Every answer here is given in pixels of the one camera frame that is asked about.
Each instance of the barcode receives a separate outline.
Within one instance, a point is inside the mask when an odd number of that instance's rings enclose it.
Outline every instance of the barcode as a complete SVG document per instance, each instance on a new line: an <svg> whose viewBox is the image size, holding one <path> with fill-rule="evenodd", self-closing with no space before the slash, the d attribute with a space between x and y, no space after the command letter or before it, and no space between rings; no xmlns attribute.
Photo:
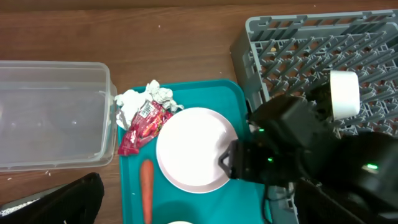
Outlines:
<svg viewBox="0 0 398 224"><path fill-rule="evenodd" d="M140 116L143 118L147 118L148 114L152 112L155 109L155 107L152 105L152 103L147 102L141 112L139 113Z"/></svg>

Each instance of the teal tray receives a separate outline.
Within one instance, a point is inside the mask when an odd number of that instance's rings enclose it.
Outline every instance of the teal tray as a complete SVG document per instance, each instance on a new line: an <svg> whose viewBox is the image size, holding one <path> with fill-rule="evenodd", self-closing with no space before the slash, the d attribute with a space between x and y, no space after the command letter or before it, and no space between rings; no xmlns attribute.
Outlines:
<svg viewBox="0 0 398 224"><path fill-rule="evenodd" d="M240 87L229 80L162 85L174 92L174 100L186 108L209 108L222 114L233 125L238 137L249 133L245 122L246 103ZM133 88L138 92L145 87ZM118 128L118 141L125 131ZM191 194L172 185L160 171L155 154L156 139L144 146L139 155L120 156L123 223L142 224L139 168L143 160L155 165L153 224L186 221L194 224L262 223L260 199L263 187L242 180L230 180L222 188L207 194Z"/></svg>

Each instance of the red snack wrapper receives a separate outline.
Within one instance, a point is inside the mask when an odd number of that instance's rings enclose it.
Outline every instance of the red snack wrapper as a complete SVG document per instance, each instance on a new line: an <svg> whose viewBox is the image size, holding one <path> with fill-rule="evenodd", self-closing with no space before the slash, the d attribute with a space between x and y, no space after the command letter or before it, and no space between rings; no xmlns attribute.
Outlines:
<svg viewBox="0 0 398 224"><path fill-rule="evenodd" d="M146 101L131 121L130 129L122 138L118 154L138 154L139 149L154 139L163 124L173 116L155 101Z"/></svg>

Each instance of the plate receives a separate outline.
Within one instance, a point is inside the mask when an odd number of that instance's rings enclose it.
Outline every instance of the plate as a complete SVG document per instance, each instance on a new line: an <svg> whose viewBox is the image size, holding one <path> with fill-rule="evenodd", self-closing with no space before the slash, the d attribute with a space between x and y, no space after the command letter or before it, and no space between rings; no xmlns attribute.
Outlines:
<svg viewBox="0 0 398 224"><path fill-rule="evenodd" d="M160 130L156 144L159 167L174 186L191 193L207 193L229 181L218 166L219 156L237 139L231 123L206 108L189 108L172 116Z"/></svg>

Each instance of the white crumpled tissue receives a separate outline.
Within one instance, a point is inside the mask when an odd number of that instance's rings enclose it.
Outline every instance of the white crumpled tissue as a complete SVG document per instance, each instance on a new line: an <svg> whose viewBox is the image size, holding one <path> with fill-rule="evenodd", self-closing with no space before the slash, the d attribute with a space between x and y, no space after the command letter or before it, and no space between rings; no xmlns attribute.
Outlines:
<svg viewBox="0 0 398 224"><path fill-rule="evenodd" d="M161 88L156 80L152 80L150 84L147 84L143 93L128 90L123 94L117 95L114 100L116 100L118 106L121 106L120 110L116 112L116 123L124 130L130 128L132 119L146 100L154 100L161 104L164 109L170 109L172 113L175 113L179 108L181 110L184 109L182 105L178 105L173 100L173 91L168 88Z"/></svg>

